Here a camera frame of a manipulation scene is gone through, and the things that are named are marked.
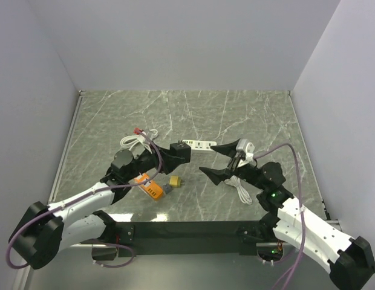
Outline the black cube power adapter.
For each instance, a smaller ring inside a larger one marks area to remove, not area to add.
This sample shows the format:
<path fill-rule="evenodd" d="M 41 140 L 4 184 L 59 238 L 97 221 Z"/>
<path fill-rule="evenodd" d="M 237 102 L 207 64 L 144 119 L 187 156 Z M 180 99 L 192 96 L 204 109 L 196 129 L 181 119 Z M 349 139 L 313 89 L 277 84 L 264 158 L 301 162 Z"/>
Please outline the black cube power adapter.
<path fill-rule="evenodd" d="M 181 157 L 191 158 L 191 150 L 192 149 L 187 144 L 183 143 L 182 141 L 172 143 L 172 144 L 170 144 L 169 147 L 175 147 L 176 149 L 178 149 L 180 151 Z"/>

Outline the grey plug adapter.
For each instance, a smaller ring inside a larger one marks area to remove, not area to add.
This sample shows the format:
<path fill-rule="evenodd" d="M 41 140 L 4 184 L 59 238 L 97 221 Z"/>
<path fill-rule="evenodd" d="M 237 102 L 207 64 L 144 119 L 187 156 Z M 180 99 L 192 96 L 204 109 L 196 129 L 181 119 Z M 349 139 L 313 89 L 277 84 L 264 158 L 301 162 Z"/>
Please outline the grey plug adapter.
<path fill-rule="evenodd" d="M 162 186 L 162 189 L 163 189 L 163 193 L 166 194 L 166 195 L 170 194 L 170 192 L 173 191 L 172 186 L 169 185 L 169 184 L 164 184 Z"/>

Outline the orange power strip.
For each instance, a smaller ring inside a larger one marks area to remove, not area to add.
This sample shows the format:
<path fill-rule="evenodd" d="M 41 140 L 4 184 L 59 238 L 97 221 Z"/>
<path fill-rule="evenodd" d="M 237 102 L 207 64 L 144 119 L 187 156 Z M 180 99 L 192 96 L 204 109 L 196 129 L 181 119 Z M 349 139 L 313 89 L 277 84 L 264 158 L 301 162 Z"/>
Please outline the orange power strip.
<path fill-rule="evenodd" d="M 163 197 L 163 189 L 153 180 L 150 180 L 150 177 L 147 173 L 137 176 L 134 178 L 136 184 L 144 182 L 144 184 L 140 184 L 140 188 L 144 191 L 149 197 L 153 200 L 158 201 Z"/>

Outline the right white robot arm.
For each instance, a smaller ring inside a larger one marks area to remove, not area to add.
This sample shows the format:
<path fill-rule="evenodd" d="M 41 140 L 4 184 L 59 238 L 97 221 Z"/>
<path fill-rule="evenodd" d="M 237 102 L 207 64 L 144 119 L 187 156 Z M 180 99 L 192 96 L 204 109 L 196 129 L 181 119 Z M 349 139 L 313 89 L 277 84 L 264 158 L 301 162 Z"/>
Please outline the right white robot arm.
<path fill-rule="evenodd" d="M 215 184 L 235 176 L 260 189 L 256 198 L 267 212 L 259 221 L 258 237 L 287 242 L 317 262 L 328 273 L 338 289 L 362 289 L 375 273 L 375 260 L 370 243 L 359 236 L 345 234 L 309 210 L 283 184 L 280 163 L 257 166 L 254 146 L 247 139 L 211 146 L 230 161 L 221 170 L 200 167 Z"/>

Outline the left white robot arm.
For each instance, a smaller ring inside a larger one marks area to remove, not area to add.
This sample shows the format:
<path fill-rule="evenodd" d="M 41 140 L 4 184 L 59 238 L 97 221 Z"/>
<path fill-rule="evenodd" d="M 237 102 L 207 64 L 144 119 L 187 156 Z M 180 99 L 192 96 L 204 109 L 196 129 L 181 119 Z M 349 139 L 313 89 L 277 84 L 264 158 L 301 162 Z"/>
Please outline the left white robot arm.
<path fill-rule="evenodd" d="M 142 173 L 155 169 L 156 174 L 169 174 L 190 160 L 191 148 L 182 142 L 168 149 L 155 145 L 137 156 L 128 149 L 118 151 L 106 175 L 89 189 L 60 202 L 35 202 L 27 208 L 8 240 L 7 265 L 19 268 L 10 260 L 11 250 L 27 266 L 41 269 L 58 252 L 78 243 L 91 240 L 119 247 L 116 222 L 102 209 L 123 199 L 135 186 L 131 181 Z"/>

